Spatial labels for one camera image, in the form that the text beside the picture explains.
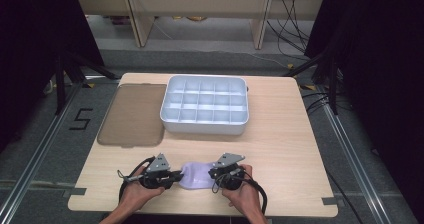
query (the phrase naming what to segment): light wood table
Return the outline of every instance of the light wood table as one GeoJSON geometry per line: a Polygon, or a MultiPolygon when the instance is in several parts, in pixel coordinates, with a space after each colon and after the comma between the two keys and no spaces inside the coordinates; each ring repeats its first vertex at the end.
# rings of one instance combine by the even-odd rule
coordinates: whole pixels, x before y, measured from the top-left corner
{"type": "MultiPolygon", "coordinates": [[[[170,74],[125,74],[120,82],[166,84],[170,74]]],[[[142,160],[164,153],[171,171],[185,162],[213,162],[224,153],[246,156],[253,177],[268,195],[267,216],[334,217],[337,205],[309,123],[297,83],[289,77],[244,76],[249,87],[249,122],[240,136],[175,134],[165,131],[156,147],[102,146],[97,139],[81,172],[68,206],[75,211],[112,211],[118,204],[122,179],[142,160]]],[[[149,201],[141,213],[240,215],[228,199],[209,189],[185,190],[175,183],[149,201]]]]}

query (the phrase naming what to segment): floor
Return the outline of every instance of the floor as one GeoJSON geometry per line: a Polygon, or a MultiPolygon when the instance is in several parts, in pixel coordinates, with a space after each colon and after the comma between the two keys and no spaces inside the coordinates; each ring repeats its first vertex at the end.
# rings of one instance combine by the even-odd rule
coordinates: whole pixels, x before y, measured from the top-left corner
{"type": "MultiPolygon", "coordinates": [[[[110,56],[115,55],[115,51],[130,51],[135,55],[159,51],[169,51],[169,55],[178,55],[173,54],[175,52],[201,53],[216,60],[226,54],[237,54],[238,58],[252,59],[266,63],[263,65],[276,65],[282,70],[288,70],[288,64],[296,66],[303,62],[299,59],[305,58],[299,48],[279,41],[270,27],[267,27],[262,49],[255,50],[248,20],[207,18],[196,22],[187,18],[159,17],[143,48],[135,46],[129,25],[113,25],[109,18],[102,16],[87,16],[87,21],[102,55],[111,62],[116,58],[110,56]]],[[[275,20],[270,23],[279,32],[279,23],[275,20]]],[[[299,21],[298,25],[300,30],[308,34],[313,22],[299,21]]],[[[297,33],[293,25],[287,28],[297,33]]],[[[285,36],[302,47],[298,37],[290,34],[285,36]]],[[[325,86],[313,86],[310,81],[313,70],[314,67],[299,74],[297,80],[301,85],[301,94],[305,96],[305,108],[308,108],[311,126],[338,200],[339,214],[334,218],[273,217],[270,223],[417,223],[384,164],[378,155],[371,152],[372,143],[362,130],[349,100],[344,96],[338,97],[339,115],[334,117],[328,105],[318,100],[322,96],[315,94],[325,91],[325,86]],[[342,134],[337,134],[337,130],[342,130],[342,134]]],[[[14,215],[11,223],[97,223],[101,220],[104,213],[70,211],[67,209],[67,198],[85,162],[92,138],[101,124],[101,111],[107,109],[108,102],[101,99],[111,98],[114,87],[116,82],[97,84],[95,95],[90,88],[77,87],[80,91],[73,98],[79,105],[69,107],[68,112],[74,114],[65,117],[65,120],[57,120],[52,112],[55,109],[54,92],[39,102],[32,120],[22,130],[21,139],[11,143],[0,154],[2,202],[10,198],[14,184],[19,183],[20,179],[28,178],[30,181],[25,196],[19,200],[19,207],[12,211],[14,215]],[[92,124],[86,130],[74,135],[62,133],[76,125],[73,119],[81,107],[93,105],[96,109],[90,113],[92,124]],[[28,163],[33,161],[33,154],[39,151],[37,147],[48,141],[45,140],[45,134],[51,130],[51,123],[60,126],[53,133],[53,144],[47,145],[46,153],[33,176],[23,177],[22,173],[25,173],[28,163]]],[[[72,94],[73,88],[75,86],[68,87],[69,93],[72,94]]],[[[173,223],[179,223],[178,220],[180,223],[188,223],[178,217],[173,218],[173,223]]],[[[147,220],[149,223],[170,223],[169,219],[144,221],[147,220]]]]}

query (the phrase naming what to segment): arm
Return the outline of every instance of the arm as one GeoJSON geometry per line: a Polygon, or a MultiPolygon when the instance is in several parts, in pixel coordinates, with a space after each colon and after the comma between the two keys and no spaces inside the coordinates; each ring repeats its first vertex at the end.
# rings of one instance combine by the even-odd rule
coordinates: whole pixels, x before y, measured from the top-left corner
{"type": "MultiPolygon", "coordinates": [[[[140,175],[144,167],[140,167],[134,176],[140,175]]],[[[121,201],[110,215],[102,220],[100,224],[119,224],[125,221],[137,210],[140,210],[150,199],[159,196],[165,191],[165,188],[147,189],[140,182],[133,181],[128,183],[122,194],[121,201]]]]}
{"type": "MultiPolygon", "coordinates": [[[[246,173],[252,176],[252,167],[249,165],[241,165],[246,173]]],[[[268,223],[264,214],[261,211],[258,191],[251,185],[243,182],[239,189],[230,191],[222,190],[222,195],[230,200],[229,206],[234,206],[241,214],[243,214],[251,224],[266,224],[268,223]]]]}

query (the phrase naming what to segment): storage box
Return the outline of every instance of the storage box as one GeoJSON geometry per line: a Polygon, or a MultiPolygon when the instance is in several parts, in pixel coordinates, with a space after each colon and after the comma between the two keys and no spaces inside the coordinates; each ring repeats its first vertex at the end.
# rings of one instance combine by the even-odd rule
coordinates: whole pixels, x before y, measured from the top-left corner
{"type": "Polygon", "coordinates": [[[228,76],[173,76],[160,117],[170,132],[240,135],[249,119],[246,82],[228,76]]]}

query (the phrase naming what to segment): table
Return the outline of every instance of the table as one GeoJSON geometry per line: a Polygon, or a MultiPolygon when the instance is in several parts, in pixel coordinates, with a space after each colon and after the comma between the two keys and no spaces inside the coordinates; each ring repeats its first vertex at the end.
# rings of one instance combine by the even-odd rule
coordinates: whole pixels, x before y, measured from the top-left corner
{"type": "MultiPolygon", "coordinates": [[[[171,74],[127,73],[119,85],[166,84],[171,74]]],[[[253,177],[268,195],[267,216],[334,217],[336,205],[296,81],[290,77],[243,76],[249,87],[249,122],[240,136],[170,133],[156,147],[93,147],[76,183],[84,195],[72,195],[74,211],[112,211],[118,204],[122,179],[145,158],[164,153],[171,171],[185,162],[213,162],[224,153],[245,155],[240,163],[253,166],[253,177]]],[[[175,183],[141,213],[240,215],[228,200],[209,189],[185,190],[175,183]]]]}

